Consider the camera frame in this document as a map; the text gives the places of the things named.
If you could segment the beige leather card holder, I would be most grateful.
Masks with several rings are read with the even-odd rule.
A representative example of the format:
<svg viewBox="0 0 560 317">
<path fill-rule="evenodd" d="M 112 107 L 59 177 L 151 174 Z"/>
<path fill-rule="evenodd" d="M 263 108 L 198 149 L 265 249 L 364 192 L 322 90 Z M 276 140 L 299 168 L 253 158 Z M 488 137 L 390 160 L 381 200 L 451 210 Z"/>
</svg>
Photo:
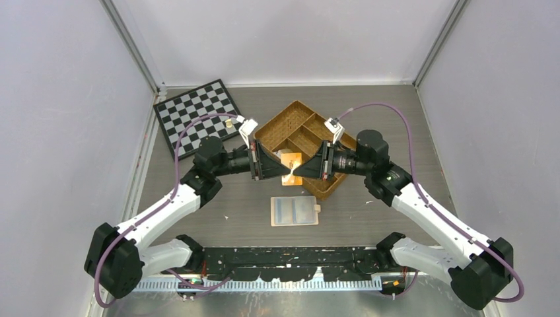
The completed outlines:
<svg viewBox="0 0 560 317">
<path fill-rule="evenodd" d="M 321 206 L 314 196 L 272 197 L 272 227 L 311 226 L 319 223 Z"/>
</svg>

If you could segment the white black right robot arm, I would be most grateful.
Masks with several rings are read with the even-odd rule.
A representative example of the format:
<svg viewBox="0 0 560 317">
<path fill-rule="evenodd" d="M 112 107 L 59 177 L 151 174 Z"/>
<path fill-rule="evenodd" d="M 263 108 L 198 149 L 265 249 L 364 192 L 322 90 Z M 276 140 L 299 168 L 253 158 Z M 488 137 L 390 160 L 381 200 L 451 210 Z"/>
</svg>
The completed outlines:
<svg viewBox="0 0 560 317">
<path fill-rule="evenodd" d="M 382 134 L 363 130 L 354 151 L 323 141 L 296 176 L 329 180 L 336 173 L 364 176 L 368 192 L 399 211 L 434 238 L 437 250 L 393 232 L 377 244 L 378 265 L 393 271 L 411 267 L 450 285 L 467 306 L 483 310 L 514 279 L 514 249 L 504 238 L 491 240 L 437 203 L 410 173 L 390 161 Z"/>
</svg>

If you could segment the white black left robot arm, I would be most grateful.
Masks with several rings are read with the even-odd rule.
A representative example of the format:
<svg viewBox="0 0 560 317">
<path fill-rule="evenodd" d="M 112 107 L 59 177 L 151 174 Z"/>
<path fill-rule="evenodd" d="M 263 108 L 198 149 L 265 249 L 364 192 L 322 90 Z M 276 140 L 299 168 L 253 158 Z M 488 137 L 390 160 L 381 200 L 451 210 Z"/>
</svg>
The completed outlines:
<svg viewBox="0 0 560 317">
<path fill-rule="evenodd" d="M 207 205 L 222 188 L 220 176 L 249 172 L 254 180 L 290 173 L 258 140 L 227 152 L 218 137 L 199 144 L 193 166 L 172 191 L 144 212 L 116 226 L 103 223 L 93 233 L 84 270 L 94 278 L 94 290 L 104 288 L 114 299 L 132 292 L 144 277 L 167 269 L 197 272 L 203 248 L 183 234 L 170 242 L 152 243 L 172 225 Z"/>
</svg>

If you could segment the woven wicker divided tray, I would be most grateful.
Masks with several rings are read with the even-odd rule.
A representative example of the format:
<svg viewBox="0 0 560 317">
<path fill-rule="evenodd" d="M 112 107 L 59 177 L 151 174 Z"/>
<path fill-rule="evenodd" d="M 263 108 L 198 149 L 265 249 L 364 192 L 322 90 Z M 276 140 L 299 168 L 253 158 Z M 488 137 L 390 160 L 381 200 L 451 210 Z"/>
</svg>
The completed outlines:
<svg viewBox="0 0 560 317">
<path fill-rule="evenodd" d="M 296 100 L 260 127 L 254 137 L 270 152 L 288 149 L 301 153 L 308 160 L 318 150 L 323 140 L 332 140 L 333 134 L 324 125 L 326 119 Z M 356 139 L 344 133 L 340 143 L 355 150 Z M 303 178 L 302 186 L 319 200 L 326 200 L 346 179 L 346 175 L 335 173 L 328 181 Z"/>
</svg>

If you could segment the black white chessboard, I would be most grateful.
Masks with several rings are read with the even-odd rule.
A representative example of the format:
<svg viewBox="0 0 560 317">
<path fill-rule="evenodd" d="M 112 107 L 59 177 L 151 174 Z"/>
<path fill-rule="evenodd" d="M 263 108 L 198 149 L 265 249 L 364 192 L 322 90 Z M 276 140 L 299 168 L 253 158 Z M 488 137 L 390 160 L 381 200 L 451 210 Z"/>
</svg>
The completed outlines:
<svg viewBox="0 0 560 317">
<path fill-rule="evenodd" d="M 159 126 L 171 155 L 174 155 L 181 132 L 192 120 L 207 114 L 229 113 L 241 115 L 235 101 L 220 79 L 193 88 L 178 96 L 159 102 L 153 106 Z M 241 123 L 232 118 L 233 127 L 227 128 L 229 117 L 212 117 L 202 120 L 185 131 L 178 149 L 178 159 L 193 155 L 205 137 L 218 137 L 224 141 L 238 135 Z"/>
</svg>

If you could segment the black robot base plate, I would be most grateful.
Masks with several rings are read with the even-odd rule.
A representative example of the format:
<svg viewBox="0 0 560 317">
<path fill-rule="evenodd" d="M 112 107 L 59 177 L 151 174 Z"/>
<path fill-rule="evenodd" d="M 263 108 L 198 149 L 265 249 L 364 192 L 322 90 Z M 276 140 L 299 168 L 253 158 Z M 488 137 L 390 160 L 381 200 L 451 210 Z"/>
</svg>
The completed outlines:
<svg viewBox="0 0 560 317">
<path fill-rule="evenodd" d="M 324 281 L 366 281 L 376 273 L 414 273 L 389 258 L 389 254 L 364 246 L 346 247 L 206 247 L 179 274 L 193 273 L 212 281 L 309 281 L 321 273 Z"/>
</svg>

